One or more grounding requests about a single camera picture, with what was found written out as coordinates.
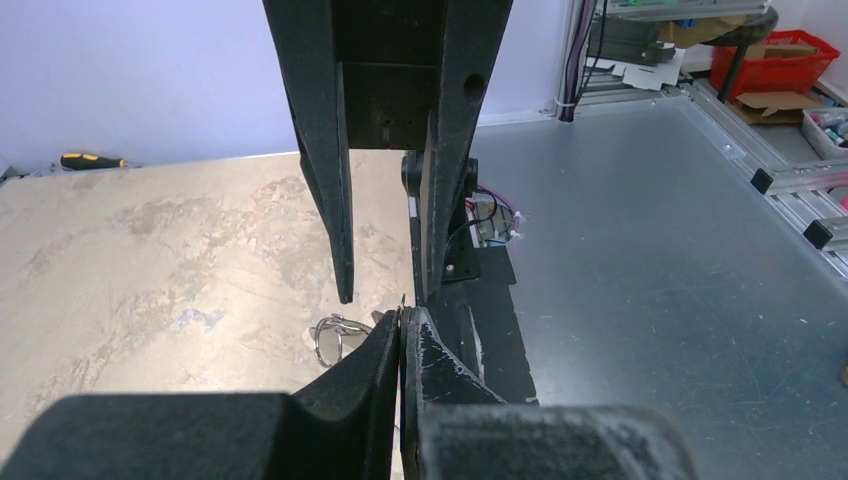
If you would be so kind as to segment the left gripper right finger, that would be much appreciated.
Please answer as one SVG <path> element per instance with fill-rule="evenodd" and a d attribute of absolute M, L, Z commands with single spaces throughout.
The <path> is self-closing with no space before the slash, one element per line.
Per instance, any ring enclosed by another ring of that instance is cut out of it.
<path fill-rule="evenodd" d="M 512 405 L 443 343 L 424 308 L 400 317 L 400 452 L 408 479 L 693 479 L 675 427 L 632 406 Z"/>

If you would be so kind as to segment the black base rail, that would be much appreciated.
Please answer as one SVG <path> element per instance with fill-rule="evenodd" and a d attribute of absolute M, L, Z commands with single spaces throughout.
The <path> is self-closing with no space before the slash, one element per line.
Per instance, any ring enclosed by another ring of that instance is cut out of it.
<path fill-rule="evenodd" d="M 508 250 L 474 251 L 479 276 L 442 288 L 427 305 L 440 339 L 483 386 L 510 404 L 539 404 L 510 287 Z"/>

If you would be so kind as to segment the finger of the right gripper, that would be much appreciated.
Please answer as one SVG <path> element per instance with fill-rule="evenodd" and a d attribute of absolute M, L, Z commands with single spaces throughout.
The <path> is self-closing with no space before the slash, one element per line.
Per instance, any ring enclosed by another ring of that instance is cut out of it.
<path fill-rule="evenodd" d="M 438 39 L 437 93 L 428 116 L 418 213 L 424 298 L 438 296 L 449 224 L 511 1 L 447 1 Z"/>
<path fill-rule="evenodd" d="M 339 301 L 353 300 L 352 189 L 330 1 L 265 1 L 300 166 L 326 229 Z"/>

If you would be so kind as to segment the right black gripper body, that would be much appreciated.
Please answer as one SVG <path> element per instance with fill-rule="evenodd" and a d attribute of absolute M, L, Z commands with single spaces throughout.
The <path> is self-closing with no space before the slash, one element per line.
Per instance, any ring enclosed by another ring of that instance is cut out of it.
<path fill-rule="evenodd" d="M 346 149 L 425 147 L 447 1 L 333 1 Z"/>

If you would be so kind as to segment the yellow black screwdriver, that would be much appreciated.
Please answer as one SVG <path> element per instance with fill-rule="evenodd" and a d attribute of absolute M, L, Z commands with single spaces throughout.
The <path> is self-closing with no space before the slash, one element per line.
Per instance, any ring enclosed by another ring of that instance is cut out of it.
<path fill-rule="evenodd" d="M 88 153 L 69 152 L 60 157 L 60 165 L 66 170 L 85 171 L 125 168 L 127 163 L 122 158 L 108 158 Z"/>

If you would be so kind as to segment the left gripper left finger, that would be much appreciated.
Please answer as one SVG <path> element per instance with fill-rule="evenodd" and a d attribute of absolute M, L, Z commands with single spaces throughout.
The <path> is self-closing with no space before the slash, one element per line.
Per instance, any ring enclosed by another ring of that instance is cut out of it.
<path fill-rule="evenodd" d="M 295 393 L 77 395 L 42 413 L 5 479 L 386 479 L 400 350 L 387 312 Z"/>

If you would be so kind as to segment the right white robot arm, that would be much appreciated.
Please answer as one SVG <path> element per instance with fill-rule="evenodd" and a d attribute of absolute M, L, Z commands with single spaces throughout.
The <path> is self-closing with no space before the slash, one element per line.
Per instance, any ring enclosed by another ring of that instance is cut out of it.
<path fill-rule="evenodd" d="M 438 294 L 462 232 L 470 147 L 511 9 L 476 0 L 264 3 L 342 302 L 354 292 L 354 149 L 411 153 L 421 282 L 427 297 Z"/>

